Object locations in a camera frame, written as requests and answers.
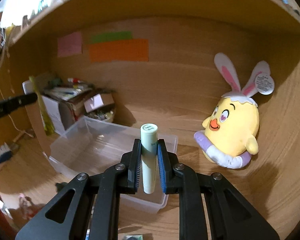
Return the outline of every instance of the yellow chick plush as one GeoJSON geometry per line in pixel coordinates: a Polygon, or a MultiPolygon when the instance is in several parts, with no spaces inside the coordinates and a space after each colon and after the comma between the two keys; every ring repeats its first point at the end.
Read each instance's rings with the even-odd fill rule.
{"type": "Polygon", "coordinates": [[[210,161],[222,167],[239,169],[259,151],[255,138],[259,129],[258,105],[251,96],[258,92],[256,77],[259,74],[270,75],[270,68],[265,61],[259,62],[241,90],[231,60],[218,53],[214,62],[232,92],[222,96],[212,115],[203,121],[205,130],[196,132],[194,138],[210,161]]]}

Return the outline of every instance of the wooden floor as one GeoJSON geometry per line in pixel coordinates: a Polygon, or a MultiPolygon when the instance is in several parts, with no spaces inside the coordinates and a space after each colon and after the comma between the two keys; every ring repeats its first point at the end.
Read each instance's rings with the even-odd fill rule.
{"type": "MultiPolygon", "coordinates": [[[[55,172],[42,154],[37,139],[21,139],[20,150],[0,170],[0,195],[10,210],[15,224],[22,227],[26,221],[18,209],[20,193],[32,198],[35,204],[46,204],[55,194],[56,182],[69,181],[55,172]]],[[[179,161],[203,174],[221,172],[252,202],[249,184],[240,171],[226,170],[210,163],[197,147],[178,145],[179,161]]],[[[167,206],[158,214],[137,211],[120,206],[119,239],[124,235],[143,234],[145,239],[179,239],[179,199],[171,195],[167,206]]]]}

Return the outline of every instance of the white cylindrical bottle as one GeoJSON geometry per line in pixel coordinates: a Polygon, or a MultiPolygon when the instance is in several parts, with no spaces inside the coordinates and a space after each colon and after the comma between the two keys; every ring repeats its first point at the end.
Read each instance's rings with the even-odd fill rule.
{"type": "Polygon", "coordinates": [[[141,126],[143,190],[154,192],[158,151],[158,127],[152,123],[141,126]]]}

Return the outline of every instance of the wooden shelf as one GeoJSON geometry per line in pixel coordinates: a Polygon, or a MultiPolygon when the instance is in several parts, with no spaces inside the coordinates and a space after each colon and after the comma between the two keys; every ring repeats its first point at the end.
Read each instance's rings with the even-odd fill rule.
{"type": "Polygon", "coordinates": [[[300,17],[280,0],[64,0],[45,9],[12,45],[100,22],[147,16],[203,17],[257,32],[300,34],[300,17]]]}

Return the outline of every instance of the pink sticky note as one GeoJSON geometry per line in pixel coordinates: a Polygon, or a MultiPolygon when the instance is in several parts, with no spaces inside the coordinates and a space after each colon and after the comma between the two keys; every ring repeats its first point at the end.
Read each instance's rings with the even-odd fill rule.
{"type": "Polygon", "coordinates": [[[58,57],[68,57],[77,54],[82,54],[81,32],[71,33],[58,38],[58,57]]]}

